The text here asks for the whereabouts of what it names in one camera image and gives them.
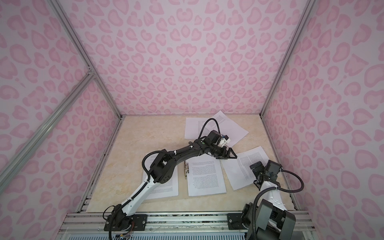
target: black cable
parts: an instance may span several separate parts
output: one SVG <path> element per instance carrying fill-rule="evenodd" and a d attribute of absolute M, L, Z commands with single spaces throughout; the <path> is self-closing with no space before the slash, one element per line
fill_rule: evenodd
<path fill-rule="evenodd" d="M 304 189 L 304 182 L 303 180 L 296 174 L 296 173 L 293 173 L 293 172 L 290 172 L 288 170 L 284 170 L 282 169 L 281 170 L 282 172 L 286 172 L 286 173 L 289 173 L 289 174 L 292 174 L 294 175 L 295 177 L 297 177 L 301 183 L 301 186 L 299 189 L 295 189 L 295 190 L 289 190 L 289 189 L 284 189 L 284 188 L 281 188 L 281 187 L 269 187 L 269 188 L 266 188 L 264 190 L 262 190 L 259 194 L 257 194 L 254 202 L 253 202 L 253 209 L 252 209 L 252 235 L 253 235 L 253 240 L 257 240 L 256 238 L 256 234 L 257 234 L 257 229 L 256 229 L 256 206 L 257 206 L 257 202 L 259 201 L 259 199 L 261 198 L 261 196 L 268 192 L 268 191 L 271 191 L 271 190 L 280 190 L 282 192 L 289 192 L 289 193 L 295 193 L 295 192 L 300 192 Z"/>
<path fill-rule="evenodd" d="M 139 193 L 145 188 L 145 186 L 148 184 L 148 182 L 149 182 L 149 180 L 151 179 L 151 176 L 150 176 L 150 174 L 149 174 L 149 171 L 147 170 L 147 168 L 145 167 L 145 160 L 149 157 L 149 156 L 151 156 L 151 155 L 153 155 L 153 154 L 156 154 L 156 153 L 165 153 L 165 154 L 168 154 L 168 155 L 174 155 L 174 153 L 173 152 L 167 152 L 167 151 L 162 151 L 162 150 L 157 150 L 157 151 L 153 151 L 153 152 L 150 152 L 150 153 L 148 153 L 147 155 L 145 155 L 145 157 L 143 158 L 143 160 L 142 160 L 142 162 L 141 162 L 141 166 L 143 167 L 143 169 L 144 169 L 144 171 L 146 172 L 146 174 L 147 174 L 147 176 L 148 176 L 148 178 L 147 178 L 147 182 L 145 182 L 144 183 L 144 185 L 137 191 L 137 193 L 135 193 L 133 196 L 132 196 L 132 200 L 137 196 L 137 195 L 139 195 Z M 109 224 L 109 229 L 108 229 L 108 235 L 109 235 L 109 240 L 112 240 L 112 224 L 113 224 L 113 221 L 115 220 L 115 218 L 116 218 L 116 214 L 117 214 L 117 212 L 119 212 L 121 209 L 123 209 L 123 207 L 125 207 L 128 203 L 130 203 L 131 202 L 131 200 L 128 200 L 128 201 L 126 201 L 124 204 L 122 204 L 116 211 L 115 211 L 115 213 L 112 215 L 112 217 L 111 217 L 111 222 L 110 222 L 110 224 Z"/>
<path fill-rule="evenodd" d="M 104 210 L 104 212 L 103 212 L 103 218 L 104 218 L 104 220 L 107 220 L 107 219 L 104 217 L 104 214 L 105 214 L 105 212 L 108 210 L 108 208 L 110 208 L 110 207 L 115 207 L 115 205 L 109 206 L 109 207 L 107 207 L 107 208 Z"/>
<path fill-rule="evenodd" d="M 218 122 L 216 121 L 216 119 L 214 119 L 214 118 L 210 118 L 210 119 L 208 119 L 208 120 L 204 123 L 203 127 L 201 128 L 200 135 L 199 135 L 198 138 L 201 137 L 201 135 L 203 134 L 203 130 L 204 130 L 206 124 L 207 124 L 209 121 L 211 121 L 211 120 L 215 121 L 216 126 L 217 126 L 217 131 L 220 133 L 220 128 L 218 127 Z"/>

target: pink animal print pattern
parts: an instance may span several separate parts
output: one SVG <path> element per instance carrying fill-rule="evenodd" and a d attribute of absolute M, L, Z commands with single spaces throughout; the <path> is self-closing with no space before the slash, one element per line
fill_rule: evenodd
<path fill-rule="evenodd" d="M 123 114 L 259 113 L 306 0 L 60 1 Z"/>
<path fill-rule="evenodd" d="M 321 239 L 384 238 L 383 36 L 384 1 L 321 0 L 266 115 Z"/>
<path fill-rule="evenodd" d="M 0 239 L 54 239 L 91 178 L 117 117 L 94 82 L 0 196 Z"/>
<path fill-rule="evenodd" d="M 87 71 L 44 0 L 0 3 L 0 172 Z"/>

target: paper sheet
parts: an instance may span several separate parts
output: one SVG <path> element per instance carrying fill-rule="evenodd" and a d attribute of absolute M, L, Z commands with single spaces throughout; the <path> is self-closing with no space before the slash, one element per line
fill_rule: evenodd
<path fill-rule="evenodd" d="M 233 190 L 248 186 L 256 180 L 255 175 L 249 166 L 261 161 L 265 166 L 268 163 L 268 156 L 262 147 L 256 147 L 246 152 L 238 153 L 237 159 L 221 160 L 228 180 Z"/>
<path fill-rule="evenodd" d="M 151 167 L 151 164 L 153 161 L 155 161 L 157 154 L 153 154 L 149 156 L 145 161 L 145 167 L 149 169 Z M 147 174 L 143 171 L 143 181 L 147 179 Z M 179 195 L 179 182 L 177 178 L 177 167 L 175 167 L 175 170 L 173 171 L 172 177 L 168 180 L 168 182 L 164 184 L 160 184 L 155 190 L 153 190 L 149 196 L 146 198 L 148 199 L 156 199 L 161 197 L 173 197 Z"/>
<path fill-rule="evenodd" d="M 187 160 L 188 195 L 202 196 L 226 193 L 223 171 L 220 161 L 212 156 L 203 154 Z"/>
<path fill-rule="evenodd" d="M 227 144 L 228 147 L 233 147 L 238 141 L 240 141 L 248 131 L 240 127 L 233 120 L 229 119 L 222 111 L 219 111 L 213 116 L 217 120 L 220 127 L 220 133 L 227 135 L 231 141 Z M 209 121 L 205 126 L 209 131 L 217 130 L 215 121 Z"/>
<path fill-rule="evenodd" d="M 185 119 L 185 139 L 197 139 L 201 128 L 209 118 L 186 118 Z M 209 130 L 205 127 L 202 136 L 207 136 Z"/>

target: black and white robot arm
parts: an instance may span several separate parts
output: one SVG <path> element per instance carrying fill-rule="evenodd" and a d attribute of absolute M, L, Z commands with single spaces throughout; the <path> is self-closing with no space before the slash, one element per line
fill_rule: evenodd
<path fill-rule="evenodd" d="M 201 131 L 199 138 L 189 142 L 189 145 L 184 148 L 169 152 L 165 149 L 154 151 L 143 158 L 142 167 L 147 173 L 147 179 L 125 201 L 114 206 L 112 213 L 107 217 L 104 230 L 109 232 L 110 240 L 112 240 L 111 231 L 124 231 L 132 228 L 131 216 L 157 186 L 166 183 L 172 177 L 173 171 L 179 163 L 203 154 L 210 154 L 216 159 L 237 158 L 232 148 L 227 149 L 224 146 L 229 142 L 229 138 L 220 134 L 218 123 L 214 118 L 208 119 L 202 130 L 210 120 L 216 122 L 218 131 L 212 130 L 208 136 L 204 137 L 201 137 Z M 158 155 L 148 170 L 144 162 L 153 154 Z"/>

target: metal grille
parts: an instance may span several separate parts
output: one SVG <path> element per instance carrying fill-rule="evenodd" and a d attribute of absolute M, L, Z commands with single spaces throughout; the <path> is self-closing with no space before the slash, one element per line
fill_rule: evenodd
<path fill-rule="evenodd" d="M 107 234 L 72 234 L 68 240 L 108 240 Z M 134 233 L 129 240 L 245 240 L 244 233 Z"/>

